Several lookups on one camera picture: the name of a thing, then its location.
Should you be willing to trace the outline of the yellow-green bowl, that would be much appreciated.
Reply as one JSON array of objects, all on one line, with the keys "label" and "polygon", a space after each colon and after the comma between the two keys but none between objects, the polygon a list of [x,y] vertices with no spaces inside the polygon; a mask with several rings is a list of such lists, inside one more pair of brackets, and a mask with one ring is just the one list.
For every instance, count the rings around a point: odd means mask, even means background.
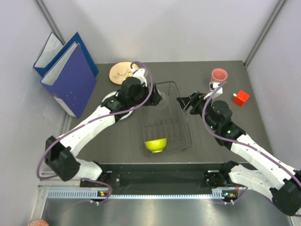
[{"label": "yellow-green bowl", "polygon": [[151,153],[160,153],[165,149],[167,145],[167,139],[161,138],[161,139],[146,141],[144,142],[144,144],[146,149]]}]

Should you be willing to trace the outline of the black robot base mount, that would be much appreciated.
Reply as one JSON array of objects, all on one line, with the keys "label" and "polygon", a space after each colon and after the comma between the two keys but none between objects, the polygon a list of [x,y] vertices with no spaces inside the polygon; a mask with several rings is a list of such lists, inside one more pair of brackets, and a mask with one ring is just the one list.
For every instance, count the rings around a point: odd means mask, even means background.
[{"label": "black robot base mount", "polygon": [[103,164],[98,182],[114,195],[210,194],[214,188],[238,186],[218,174],[220,163]]}]

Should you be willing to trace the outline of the black wire dish rack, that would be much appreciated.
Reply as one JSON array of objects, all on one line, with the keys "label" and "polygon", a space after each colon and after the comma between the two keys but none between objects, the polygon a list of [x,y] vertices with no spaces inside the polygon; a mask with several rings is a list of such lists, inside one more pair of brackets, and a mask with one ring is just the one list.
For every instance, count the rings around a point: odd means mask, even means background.
[{"label": "black wire dish rack", "polygon": [[166,138],[165,149],[157,154],[184,151],[192,146],[187,115],[181,110],[176,98],[180,96],[175,82],[156,84],[157,90],[171,91],[172,105],[169,111],[159,111],[156,106],[143,106],[136,110],[139,146],[143,155],[151,156],[144,142]]}]

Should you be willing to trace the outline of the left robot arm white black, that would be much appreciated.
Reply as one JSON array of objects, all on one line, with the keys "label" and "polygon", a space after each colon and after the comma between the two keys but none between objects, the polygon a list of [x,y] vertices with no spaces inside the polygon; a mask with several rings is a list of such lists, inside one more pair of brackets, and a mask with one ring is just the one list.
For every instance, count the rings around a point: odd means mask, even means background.
[{"label": "left robot arm white black", "polygon": [[119,90],[110,93],[96,110],[78,126],[58,138],[46,140],[44,161],[62,180],[87,178],[95,186],[103,186],[107,176],[100,165],[77,158],[82,148],[100,132],[125,119],[141,106],[157,106],[163,99],[154,83],[146,84],[138,78],[123,81]]}]

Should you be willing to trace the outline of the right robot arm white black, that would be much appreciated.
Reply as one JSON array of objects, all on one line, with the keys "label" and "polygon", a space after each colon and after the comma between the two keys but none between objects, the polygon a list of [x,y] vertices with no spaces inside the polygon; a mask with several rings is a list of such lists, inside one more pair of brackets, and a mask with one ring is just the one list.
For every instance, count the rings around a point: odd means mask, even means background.
[{"label": "right robot arm white black", "polygon": [[220,168],[220,182],[233,183],[253,189],[269,199],[276,208],[288,216],[297,216],[301,209],[301,172],[260,147],[232,120],[232,111],[226,102],[212,101],[205,94],[194,92],[189,97],[178,97],[183,111],[200,115],[205,128],[220,146],[244,158],[255,170],[229,161]]}]

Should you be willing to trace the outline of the pink cup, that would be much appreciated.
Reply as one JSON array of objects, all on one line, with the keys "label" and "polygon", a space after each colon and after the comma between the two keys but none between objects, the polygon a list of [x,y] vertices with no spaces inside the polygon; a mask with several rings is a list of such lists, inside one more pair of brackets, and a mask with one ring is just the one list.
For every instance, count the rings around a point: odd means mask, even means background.
[{"label": "pink cup", "polygon": [[210,81],[209,83],[209,89],[211,92],[215,91],[216,89],[218,89],[221,84],[223,84],[224,81],[217,81],[217,80],[214,80],[214,81]]},{"label": "pink cup", "polygon": [[228,78],[228,73],[222,68],[212,70],[211,82],[223,82]]}]

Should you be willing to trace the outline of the clear wine glass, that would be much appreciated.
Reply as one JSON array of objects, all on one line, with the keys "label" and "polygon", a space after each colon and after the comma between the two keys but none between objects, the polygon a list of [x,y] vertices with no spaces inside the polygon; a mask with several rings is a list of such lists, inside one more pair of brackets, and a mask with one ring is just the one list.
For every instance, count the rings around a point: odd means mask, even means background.
[{"label": "clear wine glass", "polygon": [[158,93],[162,97],[159,104],[156,106],[156,109],[159,111],[169,111],[172,105],[172,93],[171,91],[162,91],[158,90]]}]

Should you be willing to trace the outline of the beige floral plate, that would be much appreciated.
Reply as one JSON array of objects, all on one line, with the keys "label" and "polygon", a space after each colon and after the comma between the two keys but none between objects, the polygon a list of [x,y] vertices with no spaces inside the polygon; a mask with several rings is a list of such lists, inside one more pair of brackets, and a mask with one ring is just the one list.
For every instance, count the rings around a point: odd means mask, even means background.
[{"label": "beige floral plate", "polygon": [[131,62],[119,62],[109,72],[109,79],[117,85],[121,85],[127,77],[132,77]]}]

